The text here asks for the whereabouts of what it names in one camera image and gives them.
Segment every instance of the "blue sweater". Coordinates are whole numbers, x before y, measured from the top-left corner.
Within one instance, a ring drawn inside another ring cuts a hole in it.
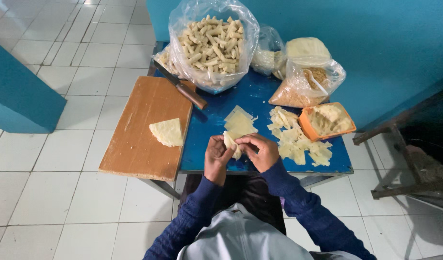
[[[287,173],[281,159],[261,176],[267,181],[271,195],[284,197],[286,214],[297,218],[322,252],[345,251],[363,260],[376,260],[353,231],[321,205],[318,195],[307,192],[296,177]],[[176,259],[202,227],[210,225],[211,212],[221,191],[222,187],[203,177],[196,191],[181,206],[178,216],[146,251],[143,260]]]

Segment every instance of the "knife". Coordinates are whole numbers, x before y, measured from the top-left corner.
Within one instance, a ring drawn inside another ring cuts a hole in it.
[[[195,106],[199,109],[203,110],[207,107],[207,101],[205,101],[201,96],[199,96],[196,92],[192,91],[188,86],[184,85],[178,78],[173,76],[170,72],[168,72],[161,64],[154,61],[154,65],[159,71],[164,74],[168,81],[170,81],[177,90],[182,93],[187,99],[189,99]]]

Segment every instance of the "dark pants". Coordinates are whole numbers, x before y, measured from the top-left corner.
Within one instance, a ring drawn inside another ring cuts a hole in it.
[[[188,195],[195,192],[201,179],[201,174],[186,176],[178,210],[185,203]],[[272,196],[268,192],[268,185],[262,177],[258,175],[227,175],[223,190],[215,201],[213,215],[229,208],[236,202],[241,203],[246,210],[261,221],[271,224],[286,235],[281,201],[279,197]]]

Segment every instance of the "hand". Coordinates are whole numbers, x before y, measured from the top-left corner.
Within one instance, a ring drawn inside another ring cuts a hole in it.
[[[247,154],[259,173],[270,169],[279,159],[278,145],[257,133],[240,137],[235,142],[239,144],[241,151]]]
[[[226,179],[226,164],[235,154],[236,145],[226,149],[223,136],[211,136],[205,151],[204,176],[218,186],[223,186]]]

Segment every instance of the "blue pillar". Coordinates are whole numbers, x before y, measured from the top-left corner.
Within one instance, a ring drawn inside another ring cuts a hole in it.
[[[52,133],[66,100],[0,46],[0,129]]]

